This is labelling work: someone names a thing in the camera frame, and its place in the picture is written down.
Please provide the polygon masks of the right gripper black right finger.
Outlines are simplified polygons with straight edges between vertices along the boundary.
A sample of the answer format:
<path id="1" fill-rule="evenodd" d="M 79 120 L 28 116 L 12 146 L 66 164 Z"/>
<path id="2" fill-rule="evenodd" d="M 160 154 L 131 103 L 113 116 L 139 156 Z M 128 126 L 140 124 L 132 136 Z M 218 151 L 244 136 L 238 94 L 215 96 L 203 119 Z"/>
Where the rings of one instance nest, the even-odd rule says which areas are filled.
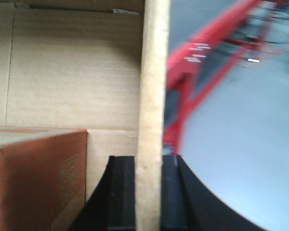
<path id="1" fill-rule="evenodd" d="M 162 231 L 260 231 L 223 203 L 179 155 L 163 156 Z"/>

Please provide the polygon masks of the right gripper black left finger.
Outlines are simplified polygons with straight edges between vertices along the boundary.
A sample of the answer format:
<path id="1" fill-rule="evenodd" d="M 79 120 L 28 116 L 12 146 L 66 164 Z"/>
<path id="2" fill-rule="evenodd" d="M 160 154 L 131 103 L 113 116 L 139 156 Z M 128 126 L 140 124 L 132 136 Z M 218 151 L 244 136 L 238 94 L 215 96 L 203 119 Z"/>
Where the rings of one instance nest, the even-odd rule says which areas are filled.
<path id="1" fill-rule="evenodd" d="M 110 156 L 101 180 L 68 229 L 136 230 L 134 182 L 134 157 Z"/>

